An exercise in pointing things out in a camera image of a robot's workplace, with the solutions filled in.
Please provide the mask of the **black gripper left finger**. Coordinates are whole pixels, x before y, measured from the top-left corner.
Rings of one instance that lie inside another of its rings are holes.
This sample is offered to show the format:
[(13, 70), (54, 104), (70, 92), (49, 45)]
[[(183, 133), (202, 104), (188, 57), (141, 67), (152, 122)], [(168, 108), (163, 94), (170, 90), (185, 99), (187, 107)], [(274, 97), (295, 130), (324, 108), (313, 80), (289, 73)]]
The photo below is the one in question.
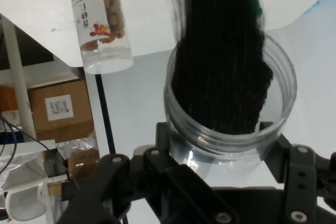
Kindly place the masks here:
[(160, 223), (237, 223), (237, 212), (186, 165), (169, 154), (166, 123), (140, 155), (103, 157), (59, 223), (120, 223), (131, 203), (145, 199)]

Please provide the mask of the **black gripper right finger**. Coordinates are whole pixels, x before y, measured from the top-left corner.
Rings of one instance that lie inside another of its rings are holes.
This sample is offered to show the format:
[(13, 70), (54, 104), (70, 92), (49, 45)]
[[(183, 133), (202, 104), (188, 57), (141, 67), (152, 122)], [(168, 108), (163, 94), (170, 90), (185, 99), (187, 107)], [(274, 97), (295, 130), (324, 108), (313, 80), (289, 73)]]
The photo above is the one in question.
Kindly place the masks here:
[(317, 203), (322, 197), (335, 209), (335, 154), (323, 158), (281, 135), (265, 164), (284, 188), (262, 190), (259, 223), (335, 223), (335, 214)]

